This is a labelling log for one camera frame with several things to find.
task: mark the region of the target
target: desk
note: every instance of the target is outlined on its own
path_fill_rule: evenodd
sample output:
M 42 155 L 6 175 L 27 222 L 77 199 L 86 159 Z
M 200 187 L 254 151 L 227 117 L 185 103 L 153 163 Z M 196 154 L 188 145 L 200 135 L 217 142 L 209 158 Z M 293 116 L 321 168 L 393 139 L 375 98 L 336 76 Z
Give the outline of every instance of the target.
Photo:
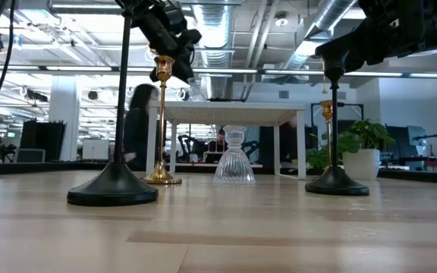
M 146 174 L 154 169 L 156 119 L 160 104 L 149 106 L 148 149 Z M 306 179 L 306 151 L 304 136 L 304 105 L 254 102 L 166 102 L 165 118 L 171 122 L 170 172 L 176 165 L 176 130 L 178 124 L 223 124 L 244 126 L 274 126 L 274 170 L 281 175 L 279 157 L 279 126 L 297 117 L 298 178 Z

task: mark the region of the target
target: green leaves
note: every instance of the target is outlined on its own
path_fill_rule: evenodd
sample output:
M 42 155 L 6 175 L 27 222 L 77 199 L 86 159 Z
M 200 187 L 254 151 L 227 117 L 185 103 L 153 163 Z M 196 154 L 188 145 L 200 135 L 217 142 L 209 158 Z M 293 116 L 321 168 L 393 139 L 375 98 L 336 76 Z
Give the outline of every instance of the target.
M 364 149 L 378 149 L 382 142 L 386 145 L 394 142 L 383 125 L 369 119 L 357 121 L 348 132 L 358 136 Z
M 307 162 L 310 168 L 323 169 L 328 165 L 328 151 L 326 149 L 308 149 Z
M 327 135 L 324 133 L 321 140 L 317 135 L 311 134 L 320 142 L 319 149 L 307 150 L 307 162 L 310 168 L 326 168 L 328 165 L 328 143 Z M 338 135 L 338 154 L 341 156 L 344 152 L 356 153 L 359 149 L 378 149 L 380 143 L 386 145 L 394 143 L 394 140 L 388 135 L 385 127 L 371 120 L 357 121 L 347 133 Z
M 322 135 L 322 140 L 327 140 L 327 135 Z M 307 162 L 310 168 L 323 169 L 328 166 L 328 142 L 324 141 L 320 149 L 307 150 Z M 338 135 L 338 154 L 341 156 L 344 152 L 357 152 L 360 149 L 360 142 L 351 133 L 342 133 Z

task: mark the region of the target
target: person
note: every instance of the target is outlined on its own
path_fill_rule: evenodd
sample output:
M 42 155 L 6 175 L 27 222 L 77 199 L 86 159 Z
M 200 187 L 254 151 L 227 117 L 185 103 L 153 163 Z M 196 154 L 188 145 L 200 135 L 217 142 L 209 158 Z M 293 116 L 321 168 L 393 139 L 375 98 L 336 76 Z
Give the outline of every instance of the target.
M 217 133 L 217 140 L 210 141 L 208 150 L 209 152 L 225 152 L 227 151 L 227 143 L 225 142 L 225 131 L 223 128 Z M 206 157 L 206 163 L 216 163 L 220 161 L 222 154 L 209 154 Z
M 126 162 L 146 165 L 149 103 L 158 100 L 158 96 L 158 89 L 151 84 L 140 84 L 134 89 L 129 112 L 124 120 L 123 146 Z

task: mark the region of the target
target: glass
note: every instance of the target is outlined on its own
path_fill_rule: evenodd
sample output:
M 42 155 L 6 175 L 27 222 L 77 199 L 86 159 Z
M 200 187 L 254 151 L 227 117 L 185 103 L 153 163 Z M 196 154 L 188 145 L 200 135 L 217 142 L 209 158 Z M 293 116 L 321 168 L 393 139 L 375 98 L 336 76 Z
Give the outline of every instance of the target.
M 225 126 L 225 141 L 228 144 L 227 151 L 224 152 L 218 163 L 214 184 L 254 184 L 256 179 L 252 172 L 252 167 L 244 151 L 242 142 L 246 127 L 244 126 Z

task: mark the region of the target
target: gold base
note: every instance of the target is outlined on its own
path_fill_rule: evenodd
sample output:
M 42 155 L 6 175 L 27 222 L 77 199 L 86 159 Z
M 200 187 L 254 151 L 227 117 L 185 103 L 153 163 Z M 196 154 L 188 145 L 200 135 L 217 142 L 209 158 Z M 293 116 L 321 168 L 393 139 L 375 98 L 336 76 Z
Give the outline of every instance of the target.
M 155 170 L 152 174 L 143 178 L 144 181 L 148 184 L 180 184 L 181 179 L 174 179 L 167 171 L 162 162 L 156 163 Z

